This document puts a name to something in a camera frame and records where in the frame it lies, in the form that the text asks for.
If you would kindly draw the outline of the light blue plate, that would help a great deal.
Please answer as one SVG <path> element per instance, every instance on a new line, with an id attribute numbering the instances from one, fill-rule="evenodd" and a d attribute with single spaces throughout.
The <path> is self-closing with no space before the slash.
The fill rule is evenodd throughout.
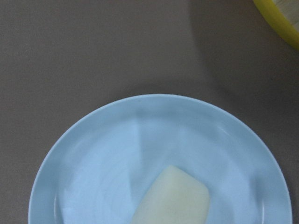
<path id="1" fill-rule="evenodd" d="M 289 190 L 264 142 L 230 113 L 168 94 L 115 101 L 69 128 L 31 191 L 30 224 L 128 224 L 165 167 L 210 193 L 209 224 L 291 224 Z"/>

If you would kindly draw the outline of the white steamed bun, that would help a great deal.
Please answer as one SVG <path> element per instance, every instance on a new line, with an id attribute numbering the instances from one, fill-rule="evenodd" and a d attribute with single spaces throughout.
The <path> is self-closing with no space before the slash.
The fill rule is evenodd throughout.
<path id="1" fill-rule="evenodd" d="M 186 172 L 168 166 L 138 205 L 132 224 L 204 224 L 210 204 L 208 188 Z"/>

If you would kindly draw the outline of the yellow round steamer basket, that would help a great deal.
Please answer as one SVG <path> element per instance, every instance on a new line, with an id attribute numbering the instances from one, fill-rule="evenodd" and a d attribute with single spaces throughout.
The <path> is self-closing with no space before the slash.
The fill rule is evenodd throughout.
<path id="1" fill-rule="evenodd" d="M 299 49 L 299 2 L 297 0 L 254 0 L 260 14 L 289 45 Z"/>

